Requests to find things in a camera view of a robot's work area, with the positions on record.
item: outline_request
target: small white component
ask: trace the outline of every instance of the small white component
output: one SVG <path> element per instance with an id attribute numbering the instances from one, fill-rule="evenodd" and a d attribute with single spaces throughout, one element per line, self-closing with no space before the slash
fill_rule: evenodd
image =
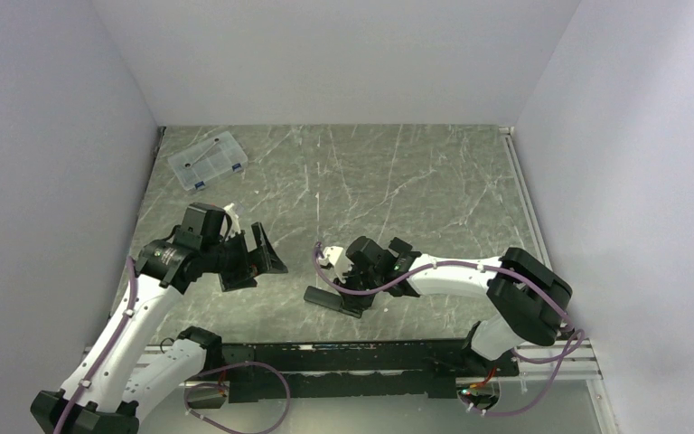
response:
<path id="1" fill-rule="evenodd" d="M 528 375 L 528 373 L 520 373 L 520 394 L 526 394 L 528 393 L 528 383 L 525 381 L 525 377 Z"/>
<path id="2" fill-rule="evenodd" d="M 352 261 L 347 258 L 344 248 L 329 246 L 323 250 L 323 257 L 318 259 L 322 267 L 333 266 L 333 273 L 344 283 L 347 280 L 347 273 L 352 269 Z"/>
<path id="3" fill-rule="evenodd" d="M 240 232 L 240 222 L 238 216 L 242 210 L 240 209 L 239 205 L 235 203 L 227 205 L 224 207 L 224 210 L 225 213 L 228 214 L 228 217 L 230 217 L 230 232 L 228 233 L 228 238 L 232 238 L 236 233 Z M 222 224 L 220 230 L 221 234 L 224 235 L 225 231 L 228 230 L 226 222 Z"/>

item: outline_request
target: white enclosure wall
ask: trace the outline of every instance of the white enclosure wall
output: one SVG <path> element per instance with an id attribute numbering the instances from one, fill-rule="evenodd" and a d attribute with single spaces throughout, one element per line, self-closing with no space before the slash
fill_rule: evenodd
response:
<path id="1" fill-rule="evenodd" d="M 514 125 L 579 0 L 94 0 L 161 125 Z"/>
<path id="2" fill-rule="evenodd" d="M 694 433 L 694 0 L 582 1 L 516 129 L 622 432 Z"/>
<path id="3" fill-rule="evenodd" d="M 86 1 L 0 1 L 0 433 L 105 322 L 156 126 Z"/>

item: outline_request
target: marble-patterned table surface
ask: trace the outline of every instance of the marble-patterned table surface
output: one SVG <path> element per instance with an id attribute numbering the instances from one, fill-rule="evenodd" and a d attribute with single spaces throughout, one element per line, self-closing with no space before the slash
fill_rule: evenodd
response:
<path id="1" fill-rule="evenodd" d="M 228 130 L 249 156 L 246 170 L 187 193 L 169 156 Z M 169 127 L 131 246 L 168 234 L 192 202 L 240 202 L 241 225 L 262 222 L 285 275 L 223 293 L 217 276 L 192 284 L 152 343 L 199 326 L 225 342 L 462 337 L 495 310 L 487 299 L 379 294 L 361 319 L 305 303 L 325 288 L 310 255 L 317 240 L 346 247 L 360 235 L 386 247 L 400 237 L 425 253 L 476 259 L 519 246 L 537 254 L 515 174 L 496 126 L 312 125 Z M 125 288 L 122 278 L 119 289 Z"/>

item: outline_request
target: orange wire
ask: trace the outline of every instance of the orange wire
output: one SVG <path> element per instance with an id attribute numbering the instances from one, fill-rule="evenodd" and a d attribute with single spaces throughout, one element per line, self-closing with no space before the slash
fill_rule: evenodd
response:
<path id="1" fill-rule="evenodd" d="M 227 378 L 227 371 L 222 371 L 222 373 L 220 374 L 220 378 L 219 378 L 219 380 L 218 380 L 217 382 L 218 382 L 220 385 L 223 385 L 223 383 L 225 382 L 225 379 L 226 379 L 226 378 Z M 222 390 L 220 390 L 220 395 L 222 395 L 222 396 L 227 396 L 227 394 L 225 394 L 225 392 L 222 391 Z"/>
<path id="2" fill-rule="evenodd" d="M 472 389 L 477 389 L 478 387 L 483 387 L 485 384 L 487 384 L 491 380 L 491 378 L 493 378 L 493 376 L 495 374 L 496 374 L 496 367 L 494 366 L 493 368 L 491 368 L 491 371 L 485 377 L 485 380 L 483 380 L 481 382 L 474 382 L 474 383 L 470 384 L 469 387 Z"/>

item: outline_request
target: white plastic part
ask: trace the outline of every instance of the white plastic part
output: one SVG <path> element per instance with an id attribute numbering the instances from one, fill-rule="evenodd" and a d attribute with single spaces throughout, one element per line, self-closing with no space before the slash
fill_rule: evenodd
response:
<path id="1" fill-rule="evenodd" d="M 498 359 L 504 352 L 525 342 L 517 336 L 501 314 L 482 321 L 472 337 L 472 351 L 488 360 Z"/>
<path id="2" fill-rule="evenodd" d="M 199 373 L 205 361 L 206 350 L 180 339 L 129 379 L 122 401 L 137 401 L 136 418 L 142 421 L 180 383 Z"/>
<path id="3" fill-rule="evenodd" d="M 211 179 L 240 172 L 248 163 L 246 153 L 228 131 L 169 157 L 169 165 L 185 190 L 200 190 Z"/>
<path id="4" fill-rule="evenodd" d="M 228 233 L 228 238 L 232 238 L 236 233 L 240 233 L 239 214 L 241 213 L 241 209 L 242 207 L 235 203 L 231 203 L 224 207 L 225 213 L 227 213 L 228 217 L 230 217 L 230 232 Z M 224 235 L 225 231 L 228 230 L 226 222 L 222 224 L 220 230 L 221 234 Z"/>
<path id="5" fill-rule="evenodd" d="M 89 401 L 94 401 L 98 405 L 97 411 L 104 413 L 116 411 L 137 359 L 166 314 L 182 299 L 179 291 L 173 287 L 161 288 L 158 286 L 159 281 L 155 278 L 143 275 L 137 279 L 137 283 L 138 300 L 133 309 L 134 315 L 129 319 L 108 357 L 91 378 L 91 386 L 81 394 L 78 400 L 81 407 Z M 127 290 L 89 354 L 76 371 L 62 383 L 62 389 L 65 391 L 63 396 L 66 400 L 76 391 L 79 382 L 110 340 L 121 316 L 127 310 L 129 295 Z"/>
<path id="6" fill-rule="evenodd" d="M 411 270 L 427 264 L 439 264 L 444 258 L 436 258 L 427 254 L 414 260 Z M 499 257 L 488 259 L 456 259 L 472 264 L 485 264 L 500 267 L 502 262 Z M 440 267 L 428 269 L 408 278 L 408 283 L 420 296 L 433 294 L 447 294 L 451 296 L 485 297 L 488 290 L 488 280 L 494 278 L 496 273 L 488 271 L 478 272 L 477 269 L 467 267 Z"/>
<path id="7" fill-rule="evenodd" d="M 520 394 L 524 395 L 528 393 L 528 382 L 526 382 L 525 377 L 528 376 L 528 373 L 520 373 Z"/>
<path id="8" fill-rule="evenodd" d="M 318 260 L 321 266 L 333 266 L 333 273 L 344 283 L 347 273 L 352 269 L 352 261 L 347 258 L 343 247 L 329 246 L 323 250 L 323 257 Z"/>

